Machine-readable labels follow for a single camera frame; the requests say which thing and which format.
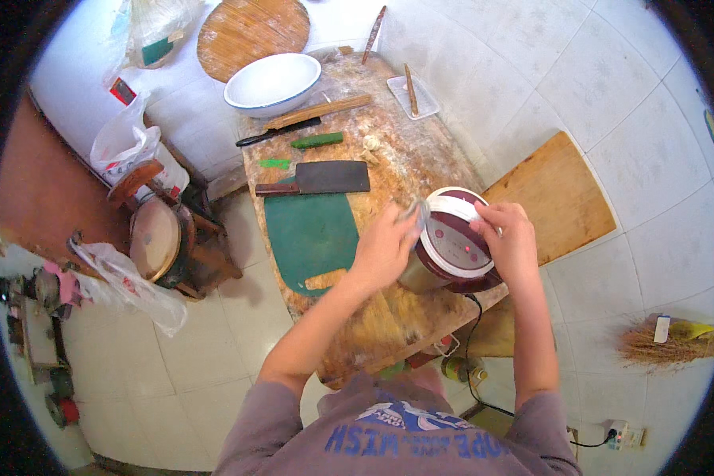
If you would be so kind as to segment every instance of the hand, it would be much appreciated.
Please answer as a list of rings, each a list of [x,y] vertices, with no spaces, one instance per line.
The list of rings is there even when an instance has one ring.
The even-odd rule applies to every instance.
[[[484,220],[470,223],[470,229],[484,236],[497,272],[513,291],[539,280],[537,242],[534,226],[523,207],[517,203],[494,203],[486,206],[476,202],[476,212]],[[497,235],[495,227],[503,229]]]
[[[376,220],[362,234],[352,269],[345,277],[368,295],[389,286],[407,267],[409,250],[420,233],[414,229],[418,212],[397,221],[402,209],[388,203]]]

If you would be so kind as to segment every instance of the green vegetable piece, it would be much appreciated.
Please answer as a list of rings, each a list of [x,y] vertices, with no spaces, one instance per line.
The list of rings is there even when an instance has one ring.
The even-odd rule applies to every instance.
[[[291,164],[291,159],[286,158],[286,159],[275,159],[275,158],[270,158],[268,160],[264,161],[259,161],[259,165],[262,167],[267,167],[267,168],[282,168],[283,170],[288,169],[288,165]]]
[[[332,132],[330,134],[320,134],[319,136],[309,136],[300,138],[291,142],[291,147],[295,148],[312,148],[327,146],[328,144],[340,144],[344,142],[344,135],[341,132]]]

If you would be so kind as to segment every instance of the label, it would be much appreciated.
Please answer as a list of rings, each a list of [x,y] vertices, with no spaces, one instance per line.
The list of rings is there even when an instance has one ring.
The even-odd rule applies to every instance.
[[[656,321],[656,333],[653,335],[653,342],[663,344],[669,338],[669,316],[659,316]]]
[[[184,34],[185,33],[183,33],[182,30],[173,31],[170,36],[167,36],[167,41],[170,43],[174,43],[175,41],[178,41],[180,38],[182,38]]]

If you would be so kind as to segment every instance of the wooden table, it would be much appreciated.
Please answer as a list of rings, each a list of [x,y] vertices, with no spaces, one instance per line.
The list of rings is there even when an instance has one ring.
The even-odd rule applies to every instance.
[[[315,298],[290,290],[280,277],[267,236],[264,202],[253,194],[257,183],[270,183],[290,177],[295,164],[302,161],[359,160],[362,139],[376,136],[381,147],[373,155],[378,164],[369,168],[371,191],[347,194],[357,229],[362,232],[383,205],[396,200],[407,205],[416,194],[428,196],[443,186],[464,186],[483,190],[484,186],[447,128],[436,116],[413,121],[402,111],[386,80],[397,74],[373,53],[365,65],[360,54],[341,56],[323,64],[318,90],[305,106],[359,94],[372,94],[372,105],[324,116],[323,123],[244,147],[244,166],[259,227],[267,246],[273,271],[283,299],[294,321],[309,309]],[[246,119],[244,136],[263,132],[261,119]],[[344,142],[307,150],[290,147],[290,141],[315,133],[343,131]],[[291,158],[286,171],[263,168],[267,158]],[[488,309],[507,295],[505,285],[478,294]],[[446,290],[416,295],[395,284],[372,298],[336,335],[317,370],[324,385],[337,389],[360,370],[378,372],[428,347],[466,322],[476,318],[476,305],[467,298]]]

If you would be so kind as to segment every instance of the knife handle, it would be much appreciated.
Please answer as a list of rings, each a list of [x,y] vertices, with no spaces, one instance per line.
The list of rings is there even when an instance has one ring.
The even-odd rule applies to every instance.
[[[257,196],[288,196],[299,195],[299,186],[292,184],[257,184],[254,188]]]

